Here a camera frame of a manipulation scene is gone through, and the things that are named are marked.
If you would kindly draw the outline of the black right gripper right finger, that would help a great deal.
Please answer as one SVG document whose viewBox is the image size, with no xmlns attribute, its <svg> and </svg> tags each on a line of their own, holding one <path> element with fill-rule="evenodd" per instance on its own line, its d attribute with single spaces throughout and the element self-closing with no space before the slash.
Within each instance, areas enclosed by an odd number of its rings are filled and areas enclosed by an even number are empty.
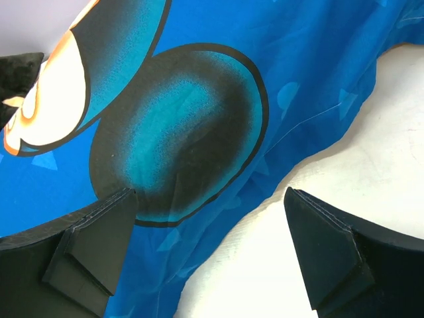
<svg viewBox="0 0 424 318">
<path fill-rule="evenodd" d="M 319 317 L 422 317 L 423 240 L 287 188 L 284 208 Z"/>
</svg>

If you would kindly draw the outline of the white pillow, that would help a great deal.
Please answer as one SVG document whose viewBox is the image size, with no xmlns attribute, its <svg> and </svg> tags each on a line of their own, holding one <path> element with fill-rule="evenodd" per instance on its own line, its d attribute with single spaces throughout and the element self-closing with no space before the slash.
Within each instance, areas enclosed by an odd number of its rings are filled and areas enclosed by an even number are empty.
<svg viewBox="0 0 424 318">
<path fill-rule="evenodd" d="M 423 47 L 383 54 L 346 134 L 300 162 L 186 282 L 176 316 L 314 317 L 283 198 L 287 187 L 389 229 L 423 237 Z"/>
</svg>

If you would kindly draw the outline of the blue and orange pillowcase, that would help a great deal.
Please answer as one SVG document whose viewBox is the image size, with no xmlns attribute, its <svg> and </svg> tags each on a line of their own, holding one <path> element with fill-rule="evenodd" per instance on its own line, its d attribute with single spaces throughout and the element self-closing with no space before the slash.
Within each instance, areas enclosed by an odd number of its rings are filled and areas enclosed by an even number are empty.
<svg viewBox="0 0 424 318">
<path fill-rule="evenodd" d="M 338 141 L 422 1 L 90 1 L 1 129 L 1 238 L 133 189 L 102 317 L 172 317 L 189 277 Z"/>
</svg>

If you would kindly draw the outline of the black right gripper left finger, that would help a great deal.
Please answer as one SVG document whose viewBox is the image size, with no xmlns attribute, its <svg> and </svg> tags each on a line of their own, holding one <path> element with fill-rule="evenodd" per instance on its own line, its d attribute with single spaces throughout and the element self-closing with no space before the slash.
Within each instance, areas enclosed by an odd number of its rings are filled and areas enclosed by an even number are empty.
<svg viewBox="0 0 424 318">
<path fill-rule="evenodd" d="M 2 317 L 102 317 L 114 296 L 138 208 L 125 188 L 1 238 Z"/>
</svg>

